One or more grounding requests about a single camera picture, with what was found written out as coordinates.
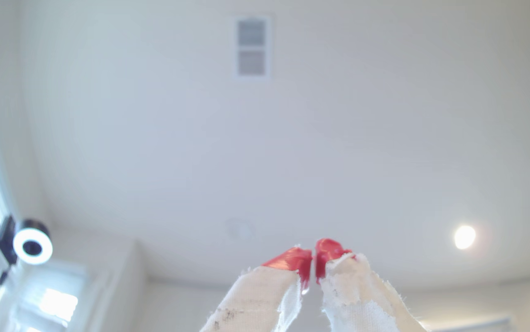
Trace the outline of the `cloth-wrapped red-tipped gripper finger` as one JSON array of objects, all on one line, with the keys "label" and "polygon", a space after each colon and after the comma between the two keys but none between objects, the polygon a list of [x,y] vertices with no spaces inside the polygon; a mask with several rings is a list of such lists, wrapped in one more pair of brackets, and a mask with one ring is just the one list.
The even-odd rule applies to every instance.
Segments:
[{"label": "cloth-wrapped red-tipped gripper finger", "polygon": [[367,257],[335,240],[316,243],[316,281],[332,331],[426,331]]},{"label": "cloth-wrapped red-tipped gripper finger", "polygon": [[201,331],[287,331],[309,288],[312,251],[291,247],[243,273]]}]

